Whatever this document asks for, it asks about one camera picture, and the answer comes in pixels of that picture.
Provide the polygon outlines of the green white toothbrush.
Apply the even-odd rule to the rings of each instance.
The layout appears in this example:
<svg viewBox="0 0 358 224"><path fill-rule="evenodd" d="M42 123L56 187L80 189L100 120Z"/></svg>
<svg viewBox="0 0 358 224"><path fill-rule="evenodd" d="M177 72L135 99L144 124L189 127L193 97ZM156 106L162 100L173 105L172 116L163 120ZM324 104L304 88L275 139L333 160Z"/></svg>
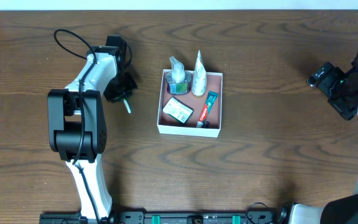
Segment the green white toothbrush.
<svg viewBox="0 0 358 224"><path fill-rule="evenodd" d="M126 107L127 112L128 112L129 114L131 114L131 113L132 113L132 110L131 110L131 107L130 107L128 101L127 101L125 98L123 98L122 101L123 101L123 103L124 103L124 106Z"/></svg>

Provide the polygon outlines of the clear pump soap bottle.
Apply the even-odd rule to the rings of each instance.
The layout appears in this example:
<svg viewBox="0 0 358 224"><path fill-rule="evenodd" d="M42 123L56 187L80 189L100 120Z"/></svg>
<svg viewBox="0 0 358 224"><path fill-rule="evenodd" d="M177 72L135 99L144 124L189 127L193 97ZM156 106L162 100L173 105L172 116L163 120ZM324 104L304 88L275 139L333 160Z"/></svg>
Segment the clear pump soap bottle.
<svg viewBox="0 0 358 224"><path fill-rule="evenodd" d="M174 56L170 57L171 71L166 74L167 92L171 95L185 95L191 90L192 76Z"/></svg>

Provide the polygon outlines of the green white small packet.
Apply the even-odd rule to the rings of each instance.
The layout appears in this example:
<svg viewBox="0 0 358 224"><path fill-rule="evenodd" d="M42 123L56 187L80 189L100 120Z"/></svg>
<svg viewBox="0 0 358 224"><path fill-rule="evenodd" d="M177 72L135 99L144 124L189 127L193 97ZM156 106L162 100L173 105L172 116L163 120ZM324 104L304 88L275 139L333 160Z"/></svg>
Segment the green white small packet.
<svg viewBox="0 0 358 224"><path fill-rule="evenodd" d="M182 124L185 124L193 114L193 109L184 105L175 97L168 100L162 111Z"/></svg>

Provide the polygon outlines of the white lotion tube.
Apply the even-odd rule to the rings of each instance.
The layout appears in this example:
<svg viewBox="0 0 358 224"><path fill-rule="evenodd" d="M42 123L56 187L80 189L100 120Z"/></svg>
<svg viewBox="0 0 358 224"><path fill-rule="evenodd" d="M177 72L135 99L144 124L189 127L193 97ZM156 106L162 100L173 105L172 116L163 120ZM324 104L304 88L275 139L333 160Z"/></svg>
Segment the white lotion tube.
<svg viewBox="0 0 358 224"><path fill-rule="evenodd" d="M196 98L201 98L206 93L207 75L201 56L201 51L198 51L195 69L193 74L193 83L191 92Z"/></svg>

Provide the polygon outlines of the Colgate toothpaste tube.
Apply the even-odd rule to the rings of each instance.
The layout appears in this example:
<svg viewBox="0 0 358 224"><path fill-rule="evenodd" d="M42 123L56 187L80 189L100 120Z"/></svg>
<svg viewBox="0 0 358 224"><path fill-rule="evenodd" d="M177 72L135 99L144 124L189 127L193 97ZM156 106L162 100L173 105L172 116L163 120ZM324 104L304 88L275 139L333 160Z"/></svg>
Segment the Colgate toothpaste tube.
<svg viewBox="0 0 358 224"><path fill-rule="evenodd" d="M214 105L214 102L218 98L219 94L213 91L209 91L208 96L206 98L206 101L203 105L203 109L201 110L201 114L199 116L199 119L196 124L196 128L202 128L206 122L206 118L209 115L209 112L211 111L211 108Z"/></svg>

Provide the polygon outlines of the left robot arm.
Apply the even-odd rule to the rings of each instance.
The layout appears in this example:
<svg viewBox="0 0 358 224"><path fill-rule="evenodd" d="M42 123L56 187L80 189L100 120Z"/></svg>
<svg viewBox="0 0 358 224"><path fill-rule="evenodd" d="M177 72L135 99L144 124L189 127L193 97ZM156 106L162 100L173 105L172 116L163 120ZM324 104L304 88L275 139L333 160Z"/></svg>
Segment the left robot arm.
<svg viewBox="0 0 358 224"><path fill-rule="evenodd" d="M123 102L137 85L125 69L131 48L120 36L110 35L105 45L92 46L78 76L47 96L51 150L65 161L75 180L81 210L74 215L41 215L41 223L112 223L113 200L106 186L102 154L107 127L102 99Z"/></svg>

